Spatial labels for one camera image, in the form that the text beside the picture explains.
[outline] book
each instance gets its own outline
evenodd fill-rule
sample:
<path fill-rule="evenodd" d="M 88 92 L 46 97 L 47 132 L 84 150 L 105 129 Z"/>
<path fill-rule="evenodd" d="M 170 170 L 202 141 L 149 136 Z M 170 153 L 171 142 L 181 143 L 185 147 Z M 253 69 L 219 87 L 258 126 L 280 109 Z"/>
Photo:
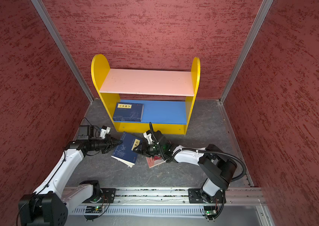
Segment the book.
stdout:
<path fill-rule="evenodd" d="M 147 160 L 147 164 L 148 164 L 149 168 L 152 168 L 154 166 L 158 166 L 159 164 L 162 164 L 162 163 L 165 162 L 165 160 L 163 160 L 162 158 L 161 159 L 155 159 L 153 157 L 151 157 L 151 158 L 146 157 L 146 160 Z"/>
<path fill-rule="evenodd" d="M 133 151 L 133 149 L 137 147 L 142 140 L 127 132 L 123 132 L 121 141 L 123 141 L 123 143 L 117 146 L 112 157 L 132 168 L 132 166 L 136 163 L 138 155 Z"/>
<path fill-rule="evenodd" d="M 113 121 L 142 121 L 142 103 L 117 103 Z"/>

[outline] blue book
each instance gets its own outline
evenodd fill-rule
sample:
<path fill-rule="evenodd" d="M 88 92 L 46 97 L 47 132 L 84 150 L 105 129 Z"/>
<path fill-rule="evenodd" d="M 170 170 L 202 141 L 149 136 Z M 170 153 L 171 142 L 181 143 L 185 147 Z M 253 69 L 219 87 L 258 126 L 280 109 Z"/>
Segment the blue book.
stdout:
<path fill-rule="evenodd" d="M 117 103 L 113 121 L 142 121 L 142 103 Z"/>
<path fill-rule="evenodd" d="M 133 149 L 137 147 L 142 140 L 129 133 L 123 132 L 121 141 L 123 141 L 123 143 L 117 146 L 112 157 L 132 168 L 132 166 L 136 163 L 138 155 L 133 151 Z"/>

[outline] yellow bookshelf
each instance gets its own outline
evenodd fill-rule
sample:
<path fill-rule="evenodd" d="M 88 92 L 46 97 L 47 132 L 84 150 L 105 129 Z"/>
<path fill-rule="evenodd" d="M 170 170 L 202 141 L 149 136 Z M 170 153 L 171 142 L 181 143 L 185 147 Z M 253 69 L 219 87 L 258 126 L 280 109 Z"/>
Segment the yellow bookshelf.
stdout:
<path fill-rule="evenodd" d="M 200 60 L 195 57 L 191 72 L 165 70 L 111 69 L 106 57 L 95 55 L 92 80 L 117 132 L 144 133 L 153 129 L 164 134 L 186 134 L 200 82 Z M 123 100 L 143 103 L 141 122 L 113 121 L 119 94 L 186 96 L 185 101 Z"/>

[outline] aluminum frame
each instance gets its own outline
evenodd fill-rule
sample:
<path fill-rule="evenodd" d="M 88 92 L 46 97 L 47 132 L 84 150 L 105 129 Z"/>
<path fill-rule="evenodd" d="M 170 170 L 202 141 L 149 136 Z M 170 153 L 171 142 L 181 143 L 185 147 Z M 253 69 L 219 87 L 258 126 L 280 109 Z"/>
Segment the aluminum frame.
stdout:
<path fill-rule="evenodd" d="M 65 187 L 62 199 L 77 187 Z M 189 202 L 190 187 L 107 187 L 116 188 L 116 195 L 111 206 L 213 206 L 215 204 L 193 204 Z M 261 188 L 229 187 L 226 190 L 225 205 L 231 206 L 266 206 Z M 81 203 L 80 206 L 93 205 Z"/>
<path fill-rule="evenodd" d="M 256 210 L 263 226 L 275 226 L 267 206 L 256 206 Z"/>
<path fill-rule="evenodd" d="M 234 83 L 234 80 L 236 79 L 237 74 L 239 73 L 239 70 L 243 64 L 243 62 L 245 61 L 245 58 L 252 46 L 253 41 L 255 40 L 257 33 L 260 30 L 261 25 L 264 22 L 264 19 L 266 17 L 266 14 L 268 13 L 270 6 L 272 4 L 273 0 L 263 0 L 263 2 L 261 3 L 260 9 L 255 17 L 255 20 L 252 24 L 252 27 L 250 29 L 249 34 L 247 35 L 247 38 L 245 40 L 244 46 L 241 49 L 240 55 L 235 63 L 234 69 L 230 75 L 230 78 L 224 88 L 224 91 L 221 94 L 220 97 L 220 102 L 221 104 L 224 103 L 227 95 L 229 94 L 229 91 L 231 89 L 231 86 Z"/>
<path fill-rule="evenodd" d="M 220 102 L 218 101 L 217 103 L 219 109 L 220 109 L 220 113 L 222 115 L 222 118 L 224 120 L 224 123 L 225 123 L 225 128 L 229 134 L 229 138 L 230 138 L 230 142 L 231 142 L 231 146 L 233 147 L 234 150 L 237 151 L 237 154 L 238 156 L 240 157 L 240 159 L 244 162 L 245 166 L 246 166 L 246 169 L 247 169 L 247 165 L 246 165 L 246 162 L 244 160 L 244 157 L 241 153 L 241 150 L 240 150 L 240 146 L 237 142 L 237 139 L 236 139 L 236 136 L 235 136 L 235 133 L 234 133 L 234 130 L 232 129 L 232 126 L 231 126 L 231 123 L 230 123 L 230 120 L 229 120 L 229 117 L 227 116 L 227 113 L 226 113 L 226 110 L 225 110 L 225 106 Z M 247 176 L 247 179 L 249 181 L 249 184 L 251 187 L 254 186 L 254 183 L 251 179 L 251 176 L 250 176 L 250 173 L 247 171 L 246 173 L 246 176 Z"/>
<path fill-rule="evenodd" d="M 31 0 L 33 3 L 35 9 L 39 13 L 40 18 L 44 22 L 45 26 L 47 27 L 49 33 L 53 37 L 56 45 L 58 46 L 59 50 L 62 52 L 63 57 L 67 61 L 70 69 L 72 70 L 74 76 L 76 77 L 77 81 L 79 82 L 79 85 L 85 92 L 85 95 L 87 96 L 88 100 L 92 103 L 94 100 L 94 96 L 91 93 L 87 83 L 85 82 L 82 74 L 80 73 L 80 70 L 78 69 L 77 65 L 75 64 L 67 46 L 65 45 L 63 39 L 61 38 L 58 30 L 56 29 L 53 21 L 51 20 L 48 11 L 46 10 L 44 3 L 41 0 Z"/>

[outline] cable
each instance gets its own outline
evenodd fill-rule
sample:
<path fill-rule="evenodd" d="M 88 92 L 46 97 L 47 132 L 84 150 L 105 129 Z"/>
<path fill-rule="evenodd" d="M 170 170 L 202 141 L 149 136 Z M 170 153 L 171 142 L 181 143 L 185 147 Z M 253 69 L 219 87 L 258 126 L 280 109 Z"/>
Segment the cable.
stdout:
<path fill-rule="evenodd" d="M 89 154 L 86 154 L 87 156 L 95 156 L 99 153 L 99 151 L 97 151 L 97 153 L 95 153 L 94 155 L 89 155 Z"/>
<path fill-rule="evenodd" d="M 215 197 L 215 200 L 216 200 L 215 210 L 217 210 L 217 204 L 218 204 L 218 201 L 217 201 L 217 198 L 216 198 L 216 197 Z"/>
<path fill-rule="evenodd" d="M 221 214 L 222 210 L 224 209 L 224 206 L 225 206 L 225 190 L 222 191 L 222 206 L 220 210 L 218 211 L 217 215 L 213 219 L 216 219 Z"/>
<path fill-rule="evenodd" d="M 87 122 L 88 122 L 90 125 L 92 125 L 86 117 L 82 118 L 82 120 L 83 120 L 83 119 L 87 120 Z"/>
<path fill-rule="evenodd" d="M 58 167 L 58 169 L 55 171 L 55 173 L 53 174 L 53 176 L 51 176 L 51 178 L 49 179 L 48 183 L 43 187 L 43 189 L 40 190 L 40 192 L 42 192 L 46 187 L 49 187 L 49 186 L 48 186 L 49 182 L 53 179 L 54 175 L 58 172 L 59 168 L 60 168 L 60 167 L 63 165 L 63 163 L 66 161 L 66 152 L 65 152 L 65 150 L 64 150 L 64 147 L 63 147 L 63 153 L 64 153 L 64 159 L 63 159 L 62 163 L 60 164 L 60 166 Z M 17 216 L 16 216 L 16 226 L 18 226 L 19 215 L 20 215 L 20 212 L 21 212 L 22 208 L 23 208 L 28 202 L 30 202 L 33 198 L 35 198 L 37 195 L 39 195 L 40 192 L 35 193 L 28 201 L 26 201 L 26 203 L 24 203 L 24 204 L 20 207 L 19 212 L 18 212 L 18 214 L 17 214 Z"/>
<path fill-rule="evenodd" d="M 155 146 L 158 147 L 160 149 L 160 154 L 162 156 L 162 159 L 164 159 L 165 161 L 167 161 L 168 159 L 165 157 L 165 153 L 163 152 L 163 149 L 161 147 L 161 145 L 159 144 L 157 138 L 154 136 L 154 131 L 153 131 L 153 126 L 152 126 L 152 123 L 150 122 L 149 123 L 149 129 L 151 130 L 151 133 L 152 133 L 152 136 L 153 136 L 153 140 L 155 142 Z"/>
<path fill-rule="evenodd" d="M 108 203 L 108 202 L 109 202 L 109 197 L 107 197 L 108 207 L 107 207 L 107 209 L 106 209 L 101 215 L 105 214 L 105 213 L 107 212 L 107 210 L 109 209 L 109 205 L 110 205 L 111 203 Z"/>
<path fill-rule="evenodd" d="M 239 159 L 236 156 L 233 156 L 233 155 L 231 155 L 229 153 L 225 153 L 225 152 L 221 152 L 221 151 L 212 151 L 212 150 L 198 150 L 198 153 L 211 153 L 211 154 L 223 155 L 223 156 L 226 156 L 226 157 L 230 157 L 233 160 L 236 160 L 238 163 L 240 163 L 240 165 L 242 166 L 242 172 L 238 176 L 232 178 L 231 181 L 238 180 L 238 179 L 242 178 L 246 174 L 246 166 L 245 166 L 245 164 L 243 163 L 243 161 L 241 161 L 241 159 Z"/>
<path fill-rule="evenodd" d="M 172 157 L 166 161 L 167 163 L 170 163 L 171 161 L 173 161 L 173 159 L 175 158 L 175 156 L 181 152 L 181 151 L 196 151 L 196 149 L 194 148 L 190 148 L 190 147 L 183 147 L 182 149 L 178 149 L 175 153 L 173 153 Z"/>
<path fill-rule="evenodd" d="M 103 202 L 102 202 L 102 206 L 101 206 L 101 209 L 103 209 L 103 204 L 104 204 L 104 200 L 106 199 L 106 196 L 103 195 Z"/>

